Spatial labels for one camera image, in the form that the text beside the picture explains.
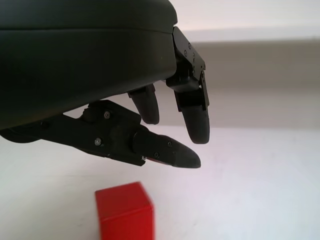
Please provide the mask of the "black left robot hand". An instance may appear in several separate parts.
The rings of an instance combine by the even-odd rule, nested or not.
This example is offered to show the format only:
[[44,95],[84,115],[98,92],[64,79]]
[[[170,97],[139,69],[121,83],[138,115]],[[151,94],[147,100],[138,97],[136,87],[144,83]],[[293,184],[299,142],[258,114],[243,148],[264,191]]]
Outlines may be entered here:
[[142,166],[196,169],[189,147],[147,129],[154,84],[174,91],[195,144],[210,139],[206,64],[168,0],[3,0],[0,134]]

